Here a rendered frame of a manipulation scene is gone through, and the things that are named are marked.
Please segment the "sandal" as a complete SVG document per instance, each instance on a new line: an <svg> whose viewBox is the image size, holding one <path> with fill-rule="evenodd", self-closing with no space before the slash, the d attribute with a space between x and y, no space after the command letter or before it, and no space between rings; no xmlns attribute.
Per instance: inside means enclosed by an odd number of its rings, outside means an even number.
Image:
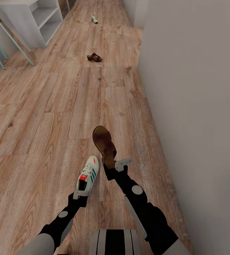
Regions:
<svg viewBox="0 0 230 255"><path fill-rule="evenodd" d="M93 53L92 55L87 55L87 59L89 61L94 60L95 62L101 62L102 58L98 56L96 53Z"/></svg>
<svg viewBox="0 0 230 255"><path fill-rule="evenodd" d="M102 154L102 164L108 169L115 168L114 158L117 154L115 145L111 141L111 134L104 126L97 126L93 131L93 142Z"/></svg>

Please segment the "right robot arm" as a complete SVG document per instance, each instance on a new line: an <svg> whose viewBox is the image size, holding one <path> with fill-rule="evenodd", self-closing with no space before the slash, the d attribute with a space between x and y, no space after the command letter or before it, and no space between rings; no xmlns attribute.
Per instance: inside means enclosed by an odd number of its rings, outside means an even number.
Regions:
<svg viewBox="0 0 230 255"><path fill-rule="evenodd" d="M128 176L132 158L115 161L115 168L104 164L107 179L115 179L125 194L124 200L135 223L154 255L191 255L173 229L168 226L164 213L150 202L143 188Z"/></svg>

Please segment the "gym shoe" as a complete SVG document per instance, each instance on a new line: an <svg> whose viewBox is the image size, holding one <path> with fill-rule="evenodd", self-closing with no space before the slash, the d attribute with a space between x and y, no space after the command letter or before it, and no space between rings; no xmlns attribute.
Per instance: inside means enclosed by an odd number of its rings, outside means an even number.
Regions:
<svg viewBox="0 0 230 255"><path fill-rule="evenodd" d="M95 16L94 15L91 15L91 19L92 19L92 22L94 23L98 23L98 21L96 20Z"/></svg>
<svg viewBox="0 0 230 255"><path fill-rule="evenodd" d="M92 155L88 158L86 165L78 178L76 190L89 191L91 193L98 170L98 159L95 155Z"/></svg>

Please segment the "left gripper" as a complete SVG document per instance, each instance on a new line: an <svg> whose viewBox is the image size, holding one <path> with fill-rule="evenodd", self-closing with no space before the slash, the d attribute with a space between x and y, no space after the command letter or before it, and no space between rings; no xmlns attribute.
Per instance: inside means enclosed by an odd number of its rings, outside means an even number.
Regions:
<svg viewBox="0 0 230 255"><path fill-rule="evenodd" d="M78 199L73 199L73 195L69 195L68 205L74 204L77 207L77 211L80 207L86 207L87 205L87 197L80 196Z"/></svg>

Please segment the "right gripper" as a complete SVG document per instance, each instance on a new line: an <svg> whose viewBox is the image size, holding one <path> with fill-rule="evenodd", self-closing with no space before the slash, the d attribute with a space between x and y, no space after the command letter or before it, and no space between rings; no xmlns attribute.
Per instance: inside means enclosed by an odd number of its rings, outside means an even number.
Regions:
<svg viewBox="0 0 230 255"><path fill-rule="evenodd" d="M128 166L127 165L124 166L124 170L121 171L121 172L118 172L115 168L108 169L105 164L103 166L104 166L105 174L107 175L107 179L109 181L115 179L116 182L118 183L118 185L119 185L122 178L124 178L125 176L129 177L128 174L127 174L128 173Z"/></svg>

